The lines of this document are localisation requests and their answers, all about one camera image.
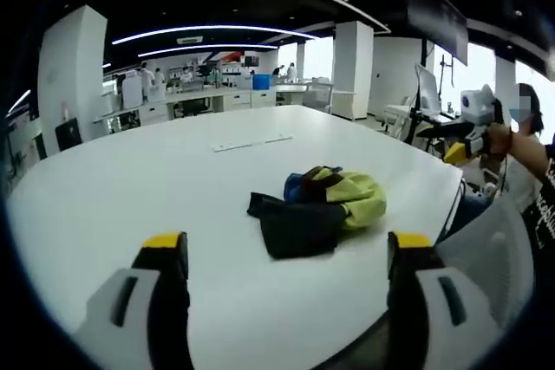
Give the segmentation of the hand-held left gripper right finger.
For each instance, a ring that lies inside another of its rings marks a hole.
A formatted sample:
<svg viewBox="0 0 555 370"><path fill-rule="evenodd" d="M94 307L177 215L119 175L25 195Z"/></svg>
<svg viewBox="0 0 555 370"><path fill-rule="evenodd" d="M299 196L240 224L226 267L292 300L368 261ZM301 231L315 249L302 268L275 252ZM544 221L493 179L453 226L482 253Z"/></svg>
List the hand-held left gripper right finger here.
<svg viewBox="0 0 555 370"><path fill-rule="evenodd" d="M425 235L388 234L387 369L472 369L498 344L486 294Z"/></svg>

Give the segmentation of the person's right hand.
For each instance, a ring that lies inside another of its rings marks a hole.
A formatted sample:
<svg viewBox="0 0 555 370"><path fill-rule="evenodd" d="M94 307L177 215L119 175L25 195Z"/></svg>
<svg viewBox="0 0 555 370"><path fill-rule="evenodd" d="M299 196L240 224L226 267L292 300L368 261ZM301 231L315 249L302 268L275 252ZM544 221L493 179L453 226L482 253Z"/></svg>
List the person's right hand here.
<svg viewBox="0 0 555 370"><path fill-rule="evenodd" d="M510 127L494 123L486 130L487 154L503 159L513 146L513 131Z"/></svg>

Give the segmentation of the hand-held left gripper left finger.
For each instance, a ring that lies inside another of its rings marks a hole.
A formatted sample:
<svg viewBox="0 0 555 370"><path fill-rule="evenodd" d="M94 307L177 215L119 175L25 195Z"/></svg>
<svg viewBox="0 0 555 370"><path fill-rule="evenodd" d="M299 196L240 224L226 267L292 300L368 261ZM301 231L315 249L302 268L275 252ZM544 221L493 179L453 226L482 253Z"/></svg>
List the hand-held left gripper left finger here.
<svg viewBox="0 0 555 370"><path fill-rule="evenodd" d="M75 341L101 369L192 369L187 234L148 238L88 299Z"/></svg>

